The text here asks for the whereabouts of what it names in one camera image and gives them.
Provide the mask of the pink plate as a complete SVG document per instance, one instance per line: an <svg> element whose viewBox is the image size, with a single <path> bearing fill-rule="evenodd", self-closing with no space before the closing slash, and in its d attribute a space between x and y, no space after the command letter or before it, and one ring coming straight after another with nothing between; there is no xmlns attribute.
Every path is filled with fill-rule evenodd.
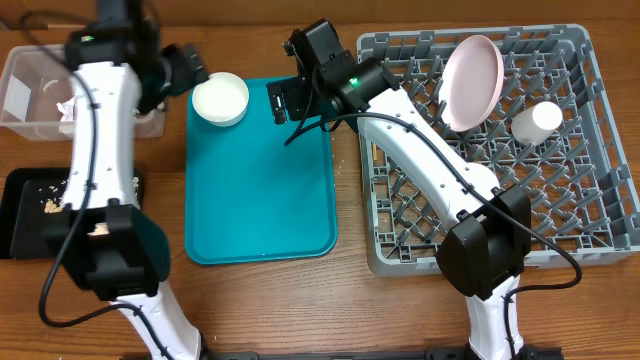
<svg viewBox="0 0 640 360"><path fill-rule="evenodd" d="M503 86L504 62L486 36L472 35L452 52L442 74L443 122L455 132L479 126L494 110Z"/></svg>

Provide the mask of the pink bowl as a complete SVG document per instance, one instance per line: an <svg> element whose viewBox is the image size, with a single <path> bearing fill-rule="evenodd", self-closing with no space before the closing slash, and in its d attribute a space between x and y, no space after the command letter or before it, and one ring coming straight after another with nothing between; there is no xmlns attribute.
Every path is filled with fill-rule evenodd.
<svg viewBox="0 0 640 360"><path fill-rule="evenodd" d="M467 167L468 182L474 189L482 195L493 196L492 190L500 187L496 174L487 166L475 162L468 163Z"/></svg>

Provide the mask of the food scraps pile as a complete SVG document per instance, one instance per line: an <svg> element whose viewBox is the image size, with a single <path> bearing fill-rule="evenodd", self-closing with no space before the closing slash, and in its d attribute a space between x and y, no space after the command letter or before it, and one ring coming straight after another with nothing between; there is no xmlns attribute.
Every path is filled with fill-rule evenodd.
<svg viewBox="0 0 640 360"><path fill-rule="evenodd" d="M54 180L52 185L42 185L38 188L38 194L41 196L40 203L44 206L45 213L61 212L64 208L64 192L66 189L66 180ZM142 203L143 181L140 177L134 176L132 180L134 194L139 203Z"/></svg>

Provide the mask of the white tissue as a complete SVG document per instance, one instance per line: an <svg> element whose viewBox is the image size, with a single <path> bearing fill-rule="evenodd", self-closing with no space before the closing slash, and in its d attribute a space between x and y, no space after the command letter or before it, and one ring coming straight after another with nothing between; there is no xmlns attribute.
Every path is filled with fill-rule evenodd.
<svg viewBox="0 0 640 360"><path fill-rule="evenodd" d="M61 114L60 121L62 123L65 122L74 122L76 119L76 98L72 97L71 99L60 102L56 104L57 110Z"/></svg>

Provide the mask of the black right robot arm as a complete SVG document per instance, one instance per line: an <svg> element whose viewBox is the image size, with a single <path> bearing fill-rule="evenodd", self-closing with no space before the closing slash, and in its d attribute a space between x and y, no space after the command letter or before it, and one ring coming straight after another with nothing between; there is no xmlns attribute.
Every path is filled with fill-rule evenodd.
<svg viewBox="0 0 640 360"><path fill-rule="evenodd" d="M269 84L276 123L296 139L346 122L380 147L426 198L446 233L436 262L466 298L468 349L476 359L517 359L524 346L515 295L531 248L530 202L501 189L488 167L468 162L428 125L398 79L376 59L357 62L333 25L296 29L283 45L298 74Z"/></svg>

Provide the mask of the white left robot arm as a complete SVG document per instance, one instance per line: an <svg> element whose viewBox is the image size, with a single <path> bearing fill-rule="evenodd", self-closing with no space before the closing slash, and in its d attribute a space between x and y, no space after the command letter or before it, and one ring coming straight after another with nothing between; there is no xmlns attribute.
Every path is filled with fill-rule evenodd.
<svg viewBox="0 0 640 360"><path fill-rule="evenodd" d="M133 187L134 120L203 83L191 45L163 46L139 1L100 1L97 17L72 33L60 63L71 75L75 132L63 208L43 234L54 269L119 311L155 359L206 359L209 349L168 281L164 231Z"/></svg>

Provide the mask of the white upside-down cup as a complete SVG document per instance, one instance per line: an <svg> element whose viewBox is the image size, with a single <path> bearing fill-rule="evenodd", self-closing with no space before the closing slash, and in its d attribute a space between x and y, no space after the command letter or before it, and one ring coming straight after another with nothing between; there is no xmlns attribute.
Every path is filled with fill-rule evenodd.
<svg viewBox="0 0 640 360"><path fill-rule="evenodd" d="M544 101L516 115L511 123L511 133L521 144L539 145L553 134L562 121L560 107Z"/></svg>

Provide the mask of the white bowl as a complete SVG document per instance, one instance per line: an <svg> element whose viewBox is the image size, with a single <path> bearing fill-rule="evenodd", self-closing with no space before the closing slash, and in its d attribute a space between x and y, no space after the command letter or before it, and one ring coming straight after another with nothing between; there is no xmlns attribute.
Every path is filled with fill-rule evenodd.
<svg viewBox="0 0 640 360"><path fill-rule="evenodd" d="M233 126L241 121L249 105L246 82L230 72L216 72L197 85L191 96L196 113L219 127Z"/></svg>

